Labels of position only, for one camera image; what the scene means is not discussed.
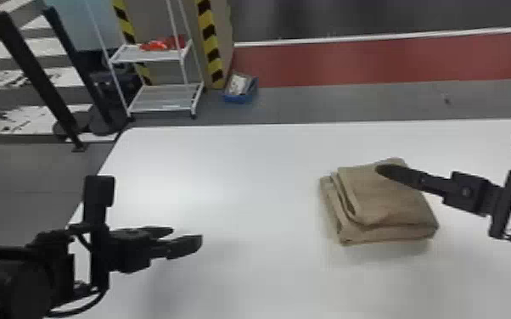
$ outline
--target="metal shelf rack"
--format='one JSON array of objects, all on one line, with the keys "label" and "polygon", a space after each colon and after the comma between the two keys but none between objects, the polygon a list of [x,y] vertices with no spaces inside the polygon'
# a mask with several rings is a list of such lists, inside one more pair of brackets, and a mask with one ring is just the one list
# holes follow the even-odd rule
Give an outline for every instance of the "metal shelf rack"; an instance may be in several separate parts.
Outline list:
[{"label": "metal shelf rack", "polygon": [[[107,66],[113,76],[116,90],[119,94],[121,102],[125,107],[128,116],[138,112],[158,112],[158,111],[184,111],[189,110],[190,116],[196,118],[196,107],[198,105],[199,97],[204,91],[205,84],[203,81],[200,83],[190,83],[185,68],[185,59],[190,51],[193,52],[194,62],[196,63],[196,69],[198,71],[198,77],[202,79],[202,71],[200,69],[200,62],[198,54],[194,48],[194,42],[192,41],[192,34],[190,32],[190,26],[184,13],[184,7],[182,0],[165,0],[166,7],[168,9],[169,19],[171,21],[172,34],[175,39],[178,39],[177,25],[174,18],[174,11],[172,3],[178,3],[178,9],[182,16],[182,21],[188,41],[184,48],[180,47],[179,41],[176,41],[176,50],[167,51],[145,51],[140,48],[140,44],[126,43],[125,37],[120,33],[121,41],[123,44],[118,48],[112,56],[109,56],[107,47],[105,46],[103,36],[99,30],[95,15],[91,7],[89,6],[88,0],[85,0],[87,12],[89,18],[93,23],[93,28],[97,34],[99,44],[103,50],[106,58]],[[147,86],[143,78],[139,75],[143,85],[135,95],[134,99],[130,104],[127,103],[121,85],[114,71],[114,64],[137,64],[143,62],[178,62],[180,64],[180,70],[182,72],[183,84],[171,84],[171,85],[159,85],[159,86]]]}]

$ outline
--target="red floor stripe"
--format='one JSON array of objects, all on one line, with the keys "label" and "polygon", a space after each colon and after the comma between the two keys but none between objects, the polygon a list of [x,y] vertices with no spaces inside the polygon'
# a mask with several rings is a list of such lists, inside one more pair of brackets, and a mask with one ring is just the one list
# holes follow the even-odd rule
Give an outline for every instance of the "red floor stripe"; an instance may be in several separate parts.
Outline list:
[{"label": "red floor stripe", "polygon": [[236,48],[262,87],[511,79],[511,34]]}]

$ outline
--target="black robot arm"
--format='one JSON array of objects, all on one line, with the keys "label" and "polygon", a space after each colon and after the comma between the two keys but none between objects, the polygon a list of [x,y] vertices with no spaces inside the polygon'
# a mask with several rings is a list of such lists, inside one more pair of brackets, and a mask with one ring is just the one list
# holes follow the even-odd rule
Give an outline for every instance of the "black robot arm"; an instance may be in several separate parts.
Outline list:
[{"label": "black robot arm", "polygon": [[454,171],[450,178],[432,176],[399,165],[379,165],[377,172],[409,187],[441,196],[443,204],[480,216],[491,216],[489,236],[511,241],[511,171],[500,187],[483,177]]},{"label": "black robot arm", "polygon": [[[140,271],[152,259],[180,258],[202,245],[200,235],[162,239],[172,233],[169,227],[110,231],[105,215],[113,204],[114,189],[112,176],[86,177],[81,223],[39,233],[25,247],[0,247],[0,319],[74,316],[105,296],[112,271]],[[90,252],[90,283],[75,280],[75,257],[69,253],[74,238]],[[52,311],[91,296],[94,299],[80,308]]]}]

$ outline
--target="folded cloth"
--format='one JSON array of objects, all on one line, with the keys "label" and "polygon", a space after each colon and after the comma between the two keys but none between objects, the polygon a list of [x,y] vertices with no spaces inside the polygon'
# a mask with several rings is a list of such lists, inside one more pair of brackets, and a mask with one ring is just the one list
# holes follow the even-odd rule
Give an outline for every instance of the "folded cloth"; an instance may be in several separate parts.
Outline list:
[{"label": "folded cloth", "polygon": [[421,192],[379,175],[377,165],[407,166],[403,159],[340,167],[321,178],[321,191],[342,244],[431,238],[438,229]]}]

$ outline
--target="blue container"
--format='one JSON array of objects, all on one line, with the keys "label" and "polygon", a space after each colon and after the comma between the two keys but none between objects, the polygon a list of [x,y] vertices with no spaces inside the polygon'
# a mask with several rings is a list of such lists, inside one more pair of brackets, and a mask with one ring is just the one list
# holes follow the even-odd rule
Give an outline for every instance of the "blue container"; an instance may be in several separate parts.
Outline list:
[{"label": "blue container", "polygon": [[259,80],[257,79],[257,77],[254,77],[251,80],[250,88],[248,89],[248,92],[246,94],[240,95],[223,94],[224,102],[235,104],[246,104],[251,102],[251,100],[254,99],[254,95],[256,95],[258,82]]}]

